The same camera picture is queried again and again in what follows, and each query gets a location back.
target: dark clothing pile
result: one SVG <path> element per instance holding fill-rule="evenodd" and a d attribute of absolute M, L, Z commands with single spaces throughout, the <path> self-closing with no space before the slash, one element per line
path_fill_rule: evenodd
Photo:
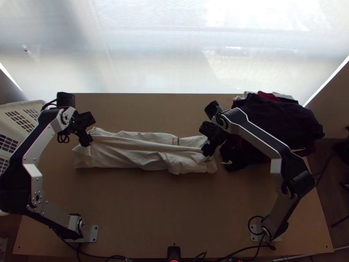
<path fill-rule="evenodd" d="M 298 101 L 276 97 L 273 94 L 249 93 L 244 100 L 233 102 L 248 116 L 250 122 L 287 144 L 295 153 L 306 156 L 314 152 L 314 141 L 325 134 L 314 114 Z M 249 164 L 268 162 L 269 158 L 241 137 L 233 136 L 221 147 L 225 168 L 237 171 Z"/>

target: red fabric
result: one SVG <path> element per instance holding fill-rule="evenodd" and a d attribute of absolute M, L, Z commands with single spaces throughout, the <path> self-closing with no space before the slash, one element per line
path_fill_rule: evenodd
<path fill-rule="evenodd" d="M 258 91 L 257 93 L 260 97 L 265 98 L 271 102 L 275 102 L 275 103 L 281 103 L 281 100 L 278 99 L 276 96 L 274 96 L 274 94 L 271 93 L 265 93 L 263 91 Z"/>

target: white wall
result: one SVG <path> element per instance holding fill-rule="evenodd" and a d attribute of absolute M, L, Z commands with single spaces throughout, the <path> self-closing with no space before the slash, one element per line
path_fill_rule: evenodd
<path fill-rule="evenodd" d="M 349 125 L 349 63 L 306 105 L 323 125 L 325 138 L 347 138 Z"/>

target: clothing label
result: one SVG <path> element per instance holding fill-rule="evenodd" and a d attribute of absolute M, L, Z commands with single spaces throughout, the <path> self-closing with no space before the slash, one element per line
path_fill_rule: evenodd
<path fill-rule="evenodd" d="M 172 138 L 172 145 L 179 145 L 179 138 Z"/>

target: white backdrop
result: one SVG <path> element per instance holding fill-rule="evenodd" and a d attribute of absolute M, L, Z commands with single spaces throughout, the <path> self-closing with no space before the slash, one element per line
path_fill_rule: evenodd
<path fill-rule="evenodd" d="M 0 62 L 31 100 L 280 92 L 304 103 L 349 54 L 346 0 L 0 0 Z"/>

